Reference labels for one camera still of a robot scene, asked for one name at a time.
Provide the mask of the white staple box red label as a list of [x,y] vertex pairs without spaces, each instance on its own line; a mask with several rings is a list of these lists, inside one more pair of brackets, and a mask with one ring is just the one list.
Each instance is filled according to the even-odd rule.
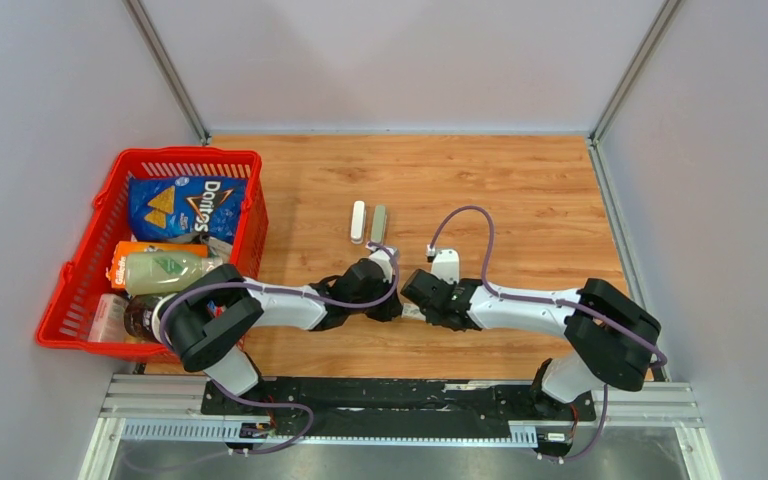
[[405,319],[425,321],[426,317],[415,304],[404,304],[401,316]]

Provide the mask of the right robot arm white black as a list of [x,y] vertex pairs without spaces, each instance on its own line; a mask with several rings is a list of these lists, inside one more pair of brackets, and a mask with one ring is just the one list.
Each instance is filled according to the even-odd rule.
[[552,419],[581,394],[600,386],[637,392],[663,364],[660,323],[609,282],[590,278],[579,289],[503,288],[480,279],[446,282],[417,270],[403,296],[427,323],[454,331],[512,329],[564,338],[573,351],[550,359],[535,375],[533,410]]

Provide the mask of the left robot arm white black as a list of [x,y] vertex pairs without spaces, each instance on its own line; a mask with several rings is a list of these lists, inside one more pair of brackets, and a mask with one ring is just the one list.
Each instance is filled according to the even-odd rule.
[[386,260],[362,258],[343,274],[302,287],[264,284],[230,264],[219,266],[154,309],[152,330],[188,372],[203,372],[245,415],[266,399],[261,375],[238,343],[254,327],[325,331],[362,314],[378,322],[399,317],[398,278]]

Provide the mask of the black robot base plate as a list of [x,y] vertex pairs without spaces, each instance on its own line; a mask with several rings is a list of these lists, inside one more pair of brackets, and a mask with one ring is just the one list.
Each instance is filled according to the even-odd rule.
[[308,416],[312,436],[443,439],[502,439],[512,421],[594,421],[591,394],[572,406],[537,407],[528,382],[471,384],[466,380],[383,378],[275,377],[261,381],[246,398],[257,404],[279,403],[281,409],[246,406],[226,398],[207,383],[201,411],[205,415],[267,415],[280,434],[292,435]]

